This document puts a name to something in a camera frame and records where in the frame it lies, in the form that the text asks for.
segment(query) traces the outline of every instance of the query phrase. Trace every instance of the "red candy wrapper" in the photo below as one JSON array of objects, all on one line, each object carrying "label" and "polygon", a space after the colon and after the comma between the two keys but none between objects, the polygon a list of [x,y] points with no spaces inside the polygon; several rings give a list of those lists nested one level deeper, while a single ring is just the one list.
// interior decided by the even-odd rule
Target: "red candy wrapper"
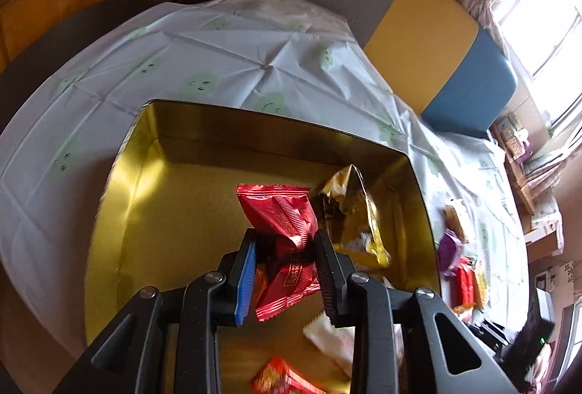
[{"label": "red candy wrapper", "polygon": [[471,259],[461,256],[457,266],[457,280],[459,283],[459,296],[461,305],[465,309],[475,306],[475,288],[473,286],[474,274]]},{"label": "red candy wrapper", "polygon": [[237,188],[240,205],[260,235],[257,251],[265,269],[255,313],[261,322],[319,291],[313,260],[317,218],[308,192],[296,186]]},{"label": "red candy wrapper", "polygon": [[260,394],[327,394],[304,380],[279,357],[272,358],[257,373],[251,387]]}]

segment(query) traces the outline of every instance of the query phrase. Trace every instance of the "purple snack package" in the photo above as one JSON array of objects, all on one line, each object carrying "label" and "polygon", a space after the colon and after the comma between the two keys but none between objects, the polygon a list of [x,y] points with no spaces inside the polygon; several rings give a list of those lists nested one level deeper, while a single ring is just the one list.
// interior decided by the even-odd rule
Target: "purple snack package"
[{"label": "purple snack package", "polygon": [[453,230],[445,229],[438,245],[438,270],[443,276],[454,276],[461,257],[463,243]]}]

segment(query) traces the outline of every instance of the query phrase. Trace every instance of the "metal screw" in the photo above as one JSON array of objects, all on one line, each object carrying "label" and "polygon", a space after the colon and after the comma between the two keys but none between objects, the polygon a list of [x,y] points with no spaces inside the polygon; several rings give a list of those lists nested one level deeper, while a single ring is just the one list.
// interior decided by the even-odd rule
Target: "metal screw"
[{"label": "metal screw", "polygon": [[350,277],[353,282],[357,282],[358,284],[365,284],[370,280],[370,277],[363,272],[353,272]]},{"label": "metal screw", "polygon": [[435,293],[429,288],[420,288],[417,289],[416,295],[418,297],[432,299],[435,296]]},{"label": "metal screw", "polygon": [[224,279],[224,276],[221,272],[218,271],[210,271],[204,275],[206,282],[210,284],[218,284],[220,281]]},{"label": "metal screw", "polygon": [[155,296],[156,288],[153,286],[146,286],[140,289],[141,298],[152,298]]}]

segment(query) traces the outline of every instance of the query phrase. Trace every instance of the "window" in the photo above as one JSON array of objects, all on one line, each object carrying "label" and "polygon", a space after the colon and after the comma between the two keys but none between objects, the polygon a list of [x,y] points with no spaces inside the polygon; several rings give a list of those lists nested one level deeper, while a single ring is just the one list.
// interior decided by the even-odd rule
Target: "window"
[{"label": "window", "polygon": [[582,100],[582,0],[503,0],[494,18],[555,124]]},{"label": "window", "polygon": [[580,350],[580,346],[582,346],[582,317],[580,317],[580,309],[582,303],[577,304],[574,307],[574,317],[572,318],[572,331],[570,334],[570,341],[568,343],[568,349],[566,351],[566,356],[564,358],[564,364],[562,365],[562,374],[566,372],[566,370],[574,361],[576,354]]}]

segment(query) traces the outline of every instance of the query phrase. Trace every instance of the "gold snack wrapper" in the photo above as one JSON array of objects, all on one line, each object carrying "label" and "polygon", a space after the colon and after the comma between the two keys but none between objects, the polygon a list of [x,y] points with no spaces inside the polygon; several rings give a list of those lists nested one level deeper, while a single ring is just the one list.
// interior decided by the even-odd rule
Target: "gold snack wrapper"
[{"label": "gold snack wrapper", "polygon": [[360,171],[353,164],[339,170],[321,194],[325,226],[335,251],[349,255],[358,269],[388,267],[391,256],[382,244],[376,206]]},{"label": "gold snack wrapper", "polygon": [[447,227],[453,230],[463,243],[475,241],[475,230],[463,199],[451,200],[445,204],[445,219]]},{"label": "gold snack wrapper", "polygon": [[485,266],[481,260],[475,264],[475,306],[479,310],[485,310],[489,301],[489,285],[485,276]]}]

